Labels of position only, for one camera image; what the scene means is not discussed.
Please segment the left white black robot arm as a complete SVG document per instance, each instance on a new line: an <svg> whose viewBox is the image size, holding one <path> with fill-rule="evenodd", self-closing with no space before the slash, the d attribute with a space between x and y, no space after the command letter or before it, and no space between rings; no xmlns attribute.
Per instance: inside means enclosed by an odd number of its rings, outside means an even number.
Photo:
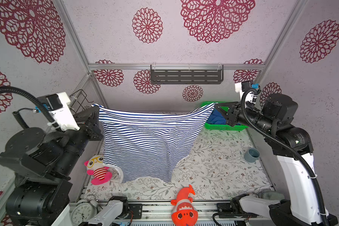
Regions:
<svg viewBox="0 0 339 226"><path fill-rule="evenodd" d="M29 127L18 112L22 130L0 153L0 165L15 172L15 189L6 201L6 213L15 226L52 225L69 204L70 174L89 141L103 138L99 107L72 114L66 93L36 98L22 89L1 86L0 94L17 94L31 101L54 128L46 133Z"/></svg>

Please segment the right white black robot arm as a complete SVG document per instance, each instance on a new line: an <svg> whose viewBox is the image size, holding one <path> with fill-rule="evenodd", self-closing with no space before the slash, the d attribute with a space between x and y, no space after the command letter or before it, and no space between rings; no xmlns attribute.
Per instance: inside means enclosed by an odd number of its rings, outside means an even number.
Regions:
<svg viewBox="0 0 339 226"><path fill-rule="evenodd" d="M241 195L233 200L240 215L256 214L269 218L277 226L335 226L336 216L324 204L314 171L313 146L309 134L292 125L298 104L287 95L268 96L262 110L242 99L217 103L215 108L227 124L242 124L264 137L279 161L290 199L271 201Z"/></svg>

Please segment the blue white striped tank top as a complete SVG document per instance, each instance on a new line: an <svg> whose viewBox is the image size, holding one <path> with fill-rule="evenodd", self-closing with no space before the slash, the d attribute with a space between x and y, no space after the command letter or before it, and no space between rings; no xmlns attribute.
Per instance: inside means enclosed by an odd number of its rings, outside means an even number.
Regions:
<svg viewBox="0 0 339 226"><path fill-rule="evenodd" d="M96 106L105 139L103 165L115 169L121 183L145 177L169 183L177 164L189 156L215 104L185 115L134 113Z"/></svg>

